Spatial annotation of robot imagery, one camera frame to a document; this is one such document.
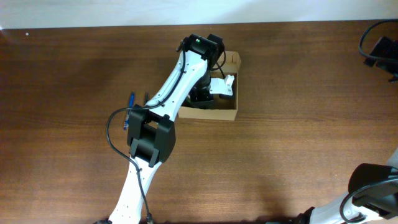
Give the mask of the brown cardboard box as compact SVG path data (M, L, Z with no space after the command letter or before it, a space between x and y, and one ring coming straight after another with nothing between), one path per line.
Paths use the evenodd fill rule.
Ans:
M212 119L234 121L238 112L238 84L239 69L241 67L241 58L238 52L227 51L226 62L222 66L224 76L219 70L211 72L211 78L225 78L227 75L235 77L233 83L233 96L213 95L215 100L215 109L204 110L198 108L182 106L178 112L180 118L189 119Z

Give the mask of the dark grey pen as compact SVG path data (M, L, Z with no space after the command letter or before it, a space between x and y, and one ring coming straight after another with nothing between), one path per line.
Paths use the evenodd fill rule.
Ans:
M146 92L144 96L144 105L146 105L148 101L149 101L149 93Z

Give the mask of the blue pen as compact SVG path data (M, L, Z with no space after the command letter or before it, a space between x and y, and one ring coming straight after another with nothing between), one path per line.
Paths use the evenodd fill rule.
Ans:
M128 104L129 108L132 108L132 106L134 104L134 99L135 99L135 93L132 91L131 95L129 97L129 104ZM124 120L123 130L127 130L128 127L129 127L129 114L130 114L130 111L127 111L126 112L126 117L125 117L125 120Z

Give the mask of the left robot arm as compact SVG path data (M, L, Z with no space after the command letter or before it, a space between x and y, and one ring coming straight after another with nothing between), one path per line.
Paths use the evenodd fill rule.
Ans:
M146 194L157 169L174 148L175 119L185 100L199 108L209 108L216 91L210 73L219 67L225 52L223 39L214 34L192 34L177 47L175 68L155 96L144 106L126 108L129 114L127 145L129 153L118 154L129 163L126 180L117 205L107 223L139 223L142 210L146 222L153 223Z

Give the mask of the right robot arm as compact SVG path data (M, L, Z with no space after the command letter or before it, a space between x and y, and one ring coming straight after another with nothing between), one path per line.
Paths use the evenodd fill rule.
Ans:
M289 223L367 223L397 216L397 151L387 164L363 163L352 173L348 191L334 201L311 207Z

